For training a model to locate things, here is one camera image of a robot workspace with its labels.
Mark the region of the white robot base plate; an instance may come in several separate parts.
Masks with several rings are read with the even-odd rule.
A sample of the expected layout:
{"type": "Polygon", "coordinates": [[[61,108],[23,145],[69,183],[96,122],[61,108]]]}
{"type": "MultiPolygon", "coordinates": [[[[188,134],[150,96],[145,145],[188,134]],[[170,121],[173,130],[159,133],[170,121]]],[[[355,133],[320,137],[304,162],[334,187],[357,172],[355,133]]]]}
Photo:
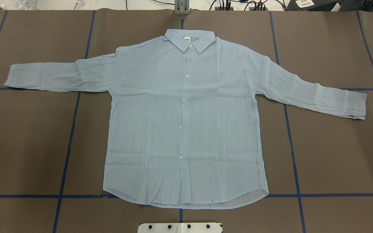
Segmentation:
{"type": "Polygon", "coordinates": [[[141,224],[138,233],[222,233],[221,223],[149,223],[141,224]]]}

